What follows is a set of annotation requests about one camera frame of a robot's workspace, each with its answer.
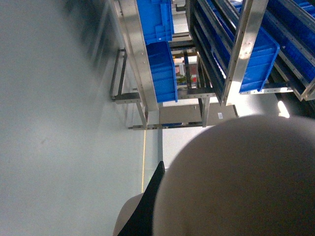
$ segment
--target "metal rail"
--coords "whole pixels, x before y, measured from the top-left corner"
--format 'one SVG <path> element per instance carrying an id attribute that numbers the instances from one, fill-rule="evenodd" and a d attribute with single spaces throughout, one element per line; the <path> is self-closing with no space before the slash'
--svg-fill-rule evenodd
<path id="1" fill-rule="evenodd" d="M 120 31 L 124 38 L 130 66 L 135 75 L 143 106 L 149 111 L 158 110 L 148 54 L 136 0 L 111 0 Z"/>

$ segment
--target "metal leg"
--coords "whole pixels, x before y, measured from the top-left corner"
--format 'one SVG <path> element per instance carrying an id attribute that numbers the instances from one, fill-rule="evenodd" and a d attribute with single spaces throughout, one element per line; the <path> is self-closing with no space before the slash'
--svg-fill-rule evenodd
<path id="1" fill-rule="evenodd" d="M 237 100 L 268 0 L 245 0 L 233 46 L 221 103 Z"/>
<path id="2" fill-rule="evenodd" d="M 142 106 L 141 106 L 140 102 L 137 102 L 137 108 L 138 108 L 139 115 L 140 115 L 140 118 L 141 118 L 141 121 L 142 121 L 142 125 L 143 125 L 144 129 L 147 129 L 148 121 L 147 121 L 145 113 L 142 110 Z"/>
<path id="3" fill-rule="evenodd" d="M 189 61 L 187 51 L 184 51 L 184 61 L 185 61 L 185 69 L 186 69 L 186 81 L 187 81 L 187 88 L 191 89 L 191 78 L 190 78 L 190 68 L 189 68 Z"/>
<path id="4" fill-rule="evenodd" d="M 210 98 L 206 97 L 202 103 L 202 127 L 207 127 L 208 116 L 209 116 Z"/>
<path id="5" fill-rule="evenodd" d="M 121 50 L 118 49 L 118 50 L 117 50 L 117 54 L 116 54 L 115 65 L 114 65 L 112 83 L 111 83 L 111 85 L 110 85 L 110 90 L 109 90 L 109 95 L 110 95 L 110 97 L 111 97 L 112 100 L 115 100 L 115 96 L 114 96 L 113 93 L 114 93 L 114 86 L 115 86 L 115 80 L 116 80 L 117 67 L 118 67 L 118 61 L 119 61 L 120 53 L 121 53 Z"/>
<path id="6" fill-rule="evenodd" d="M 126 70 L 126 62 L 127 62 L 127 52 L 125 52 L 125 54 L 124 54 L 124 62 L 123 62 L 122 74 L 120 76 L 120 82 L 119 82 L 119 87 L 118 87 L 118 95 L 122 95 L 122 91 L 123 91 L 125 70 Z"/>

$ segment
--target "storage rack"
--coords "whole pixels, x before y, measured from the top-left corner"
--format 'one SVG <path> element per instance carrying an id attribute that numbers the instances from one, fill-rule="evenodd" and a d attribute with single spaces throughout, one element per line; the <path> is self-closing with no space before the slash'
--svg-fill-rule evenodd
<path id="1" fill-rule="evenodd" d="M 238 25 L 235 29 L 235 38 L 231 46 L 231 60 L 228 67 L 227 79 L 222 77 L 222 73 L 215 63 L 214 58 L 211 58 L 207 51 L 204 50 L 203 44 L 198 40 L 195 31 L 193 30 L 194 21 L 194 4 L 199 2 L 204 10 L 208 12 L 210 19 L 216 25 L 213 12 L 204 4 L 205 0 L 187 0 L 186 12 L 189 29 L 192 35 L 192 40 L 187 40 L 187 37 L 180 40 L 180 35 L 176 35 L 176 41 L 170 42 L 172 50 L 182 50 L 185 58 L 185 66 L 188 65 L 187 52 L 198 52 L 198 88 L 188 88 L 187 90 L 178 90 L 178 99 L 198 99 L 201 121 L 184 123 L 178 126 L 172 124 L 153 124 L 148 125 L 148 112 L 161 110 L 161 106 L 157 104 L 153 81 L 151 77 L 150 67 L 148 65 L 148 57 L 145 48 L 145 42 L 142 31 L 139 12 L 137 9 L 136 0 L 112 0 L 115 7 L 118 22 L 121 32 L 125 39 L 125 49 L 117 52 L 115 68 L 111 86 L 111 98 L 117 104 L 136 103 L 142 125 L 130 127 L 131 129 L 166 129 L 177 127 L 195 127 L 209 125 L 208 117 L 211 113 L 209 109 L 210 98 L 216 97 L 222 106 L 233 105 L 238 96 L 243 94 L 262 94 L 262 93 L 282 93 L 294 92 L 300 99 L 312 100 L 315 99 L 315 80 L 311 83 L 301 83 L 301 77 L 296 76 L 294 67 L 290 65 L 284 57 L 278 57 L 275 66 L 271 72 L 269 83 L 260 91 L 249 91 L 239 93 L 240 86 L 247 68 L 248 60 L 254 45 L 258 30 L 261 26 L 261 20 L 265 14 L 268 0 L 244 0 L 241 14 L 235 10 L 233 5 L 228 0 L 211 0 L 218 7 L 226 22 Z M 296 12 L 299 8 L 293 0 L 289 1 L 292 11 Z M 305 18 L 306 13 L 299 11 L 299 17 L 303 21 L 307 21 L 308 25 L 315 25 L 314 18 Z M 249 53 L 248 57 L 240 57 L 243 53 Z M 132 93 L 122 93 L 120 89 L 118 94 L 114 94 L 113 87 L 116 82 L 116 72 L 120 54 L 124 53 L 124 62 L 128 56 L 131 68 L 135 74 L 138 91 Z M 122 69 L 119 88 L 124 83 L 124 71 Z"/>

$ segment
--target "white floor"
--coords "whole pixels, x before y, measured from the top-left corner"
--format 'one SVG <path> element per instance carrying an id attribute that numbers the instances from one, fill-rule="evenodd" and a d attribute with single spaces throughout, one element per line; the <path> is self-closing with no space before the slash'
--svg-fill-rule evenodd
<path id="1" fill-rule="evenodd" d="M 127 130 L 134 108 L 108 94 L 123 47 L 113 18 L 96 67 L 72 19 L 62 2 L 0 1 L 1 236 L 109 236 L 141 192 L 144 132 Z M 144 187 L 157 132 L 145 158 Z"/>

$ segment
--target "blue plastic bin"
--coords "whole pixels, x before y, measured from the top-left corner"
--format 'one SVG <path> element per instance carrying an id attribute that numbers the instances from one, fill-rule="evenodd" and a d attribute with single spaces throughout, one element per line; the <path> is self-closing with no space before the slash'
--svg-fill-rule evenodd
<path id="1" fill-rule="evenodd" d="M 145 43 L 171 41 L 174 33 L 171 0 L 137 0 Z"/>
<path id="2" fill-rule="evenodd" d="M 168 42 L 147 45 L 157 102 L 177 102 L 175 65 Z"/>
<path id="3" fill-rule="evenodd" d="M 310 15 L 315 16 L 315 7 L 308 1 L 295 0 L 295 2 Z M 315 33 L 292 14 L 287 7 L 282 5 L 278 0 L 271 0 L 268 3 L 267 9 L 279 19 L 294 36 L 300 38 L 312 52 L 315 52 Z"/>
<path id="4" fill-rule="evenodd" d="M 273 38 L 280 44 L 283 53 L 290 59 L 290 61 L 298 69 L 298 71 L 303 75 L 303 77 L 308 82 L 311 82 L 315 78 L 315 67 L 312 65 L 312 63 L 300 52 L 299 48 L 297 48 L 284 34 L 281 33 L 281 31 L 278 29 L 278 25 L 274 24 L 267 15 L 264 16 L 262 25 L 265 27 L 266 30 L 268 30 L 268 32 L 271 33 Z M 311 34 L 306 33 L 306 34 L 300 35 L 298 38 L 302 39 L 306 35 L 310 36 Z"/>
<path id="5" fill-rule="evenodd" d="M 214 10 L 214 13 L 216 14 L 218 20 L 222 24 L 224 30 L 227 32 L 230 39 L 234 41 L 234 34 L 229 30 L 224 20 L 222 19 L 221 15 L 212 5 L 210 0 L 208 0 L 208 4 Z M 237 5 L 235 7 L 240 11 L 241 5 Z M 220 64 L 219 60 L 217 60 L 219 66 L 221 68 L 223 67 L 228 68 L 231 55 L 224 47 L 221 38 L 216 33 L 215 29 L 211 26 L 210 21 L 207 19 L 200 5 L 198 5 L 197 8 L 198 11 L 201 12 L 203 18 L 205 19 L 208 30 L 210 30 L 212 34 L 215 36 L 214 40 L 216 40 L 216 42 L 220 45 L 220 48 L 217 50 L 220 53 L 220 57 L 222 58 L 224 65 Z M 240 92 L 262 90 L 274 65 L 279 49 L 280 49 L 279 44 L 261 27 L 258 32 L 257 39 L 252 51 L 252 55 L 244 75 Z M 218 55 L 216 55 L 214 52 L 213 55 L 216 59 L 218 58 Z"/>

